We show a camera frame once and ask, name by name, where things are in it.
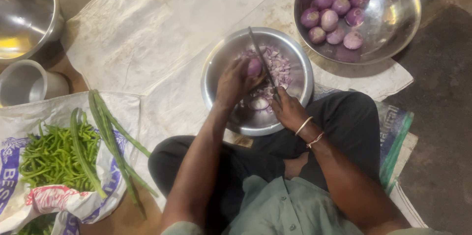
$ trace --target green chili pile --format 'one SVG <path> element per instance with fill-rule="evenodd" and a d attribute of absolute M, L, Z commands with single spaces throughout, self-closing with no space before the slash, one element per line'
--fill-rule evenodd
<path fill-rule="evenodd" d="M 103 102 L 102 98 L 98 94 L 97 90 L 90 90 L 89 91 L 89 105 L 91 114 L 95 119 L 95 123 L 98 126 L 98 130 L 100 135 L 102 135 L 102 139 L 105 142 L 105 145 L 109 149 L 109 151 L 115 157 L 115 160 L 118 165 L 118 169 L 120 169 L 121 175 L 125 180 L 127 190 L 131 196 L 131 200 L 133 204 L 139 208 L 141 215 L 145 218 L 144 209 L 138 203 L 136 193 L 134 191 L 134 186 L 132 182 L 129 180 L 131 176 L 134 180 L 136 180 L 139 184 L 145 187 L 152 195 L 157 197 L 156 191 L 152 190 L 151 187 L 133 170 L 131 166 L 129 166 L 125 159 L 121 156 L 118 145 L 116 143 L 115 134 L 112 130 L 112 124 L 115 128 L 129 141 L 131 142 L 136 148 L 138 148 L 141 152 L 143 152 L 147 157 L 150 156 L 150 152 L 142 146 L 138 141 L 132 138 L 123 127 L 118 123 L 118 121 L 111 115 L 110 111 L 108 110 L 107 106 Z"/>
<path fill-rule="evenodd" d="M 106 197 L 100 182 L 96 184 L 95 161 L 100 136 L 87 123 L 85 112 L 82 117 L 82 123 L 74 127 L 75 133 L 71 133 L 71 128 L 46 124 L 47 130 L 43 132 L 39 123 L 39 136 L 28 134 L 30 142 L 22 153 L 23 162 L 19 166 L 23 182 L 29 183 L 31 188 L 64 184 L 78 191 L 96 190 L 102 198 Z M 74 134 L 77 135 L 77 146 Z"/>
<path fill-rule="evenodd" d="M 26 224 L 18 235 L 50 235 L 56 220 L 56 213 L 40 215 Z"/>

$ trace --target knife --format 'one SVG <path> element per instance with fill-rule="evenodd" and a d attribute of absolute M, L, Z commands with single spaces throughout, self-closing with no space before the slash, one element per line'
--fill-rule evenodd
<path fill-rule="evenodd" d="M 274 84 L 274 80 L 272 79 L 272 76 L 270 75 L 270 71 L 268 70 L 268 67 L 267 67 L 267 63 L 265 62 L 264 60 L 264 57 L 263 57 L 263 53 L 261 52 L 261 49 L 259 49 L 259 44 L 257 44 L 257 41 L 256 41 L 256 38 L 254 37 L 254 34 L 252 33 L 252 29 L 251 27 L 247 27 L 247 30 L 249 32 L 249 36 L 251 37 L 252 39 L 252 44 L 254 44 L 254 47 L 256 49 L 256 52 L 259 56 L 259 60 L 261 61 L 261 63 L 263 64 L 263 68 L 264 68 L 264 71 L 266 72 L 267 74 L 267 77 L 268 77 L 268 81 L 270 82 L 270 84 L 272 85 L 272 91 L 274 92 L 274 94 L 272 95 L 272 98 L 277 101 L 277 103 L 282 106 L 282 100 L 280 99 L 280 95 L 279 95 L 279 92 L 277 92 L 277 88 Z"/>

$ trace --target stainless steel bowl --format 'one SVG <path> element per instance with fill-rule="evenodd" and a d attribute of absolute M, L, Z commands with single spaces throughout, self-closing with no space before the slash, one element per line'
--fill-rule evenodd
<path fill-rule="evenodd" d="M 253 27 L 252 31 L 259 44 L 274 46 L 289 59 L 293 81 L 287 88 L 287 93 L 297 97 L 300 103 L 306 106 L 313 91 L 313 70 L 302 46 L 288 35 L 272 28 Z M 213 105 L 218 80 L 227 64 L 251 46 L 247 29 L 242 29 L 220 41 L 208 55 L 201 80 L 202 96 L 208 109 Z M 243 135 L 260 136 L 275 133 L 283 129 L 283 126 L 273 113 L 257 113 L 237 105 L 227 128 Z"/>
<path fill-rule="evenodd" d="M 69 94 L 66 79 L 37 62 L 18 61 L 0 74 L 0 107 L 37 102 Z"/>
<path fill-rule="evenodd" d="M 339 17 L 339 26 L 345 33 L 356 30 L 364 38 L 363 45 L 352 51 L 342 43 L 310 42 L 309 29 L 300 23 L 300 16 L 309 8 L 311 1 L 295 0 L 294 18 L 298 32 L 311 49 L 339 63 L 370 64 L 394 56 L 410 43 L 421 20 L 420 0 L 370 0 L 365 9 L 366 19 L 357 27 L 348 26 L 343 16 Z"/>
<path fill-rule="evenodd" d="M 0 0 L 0 63 L 31 57 L 59 39 L 63 25 L 59 0 Z"/>

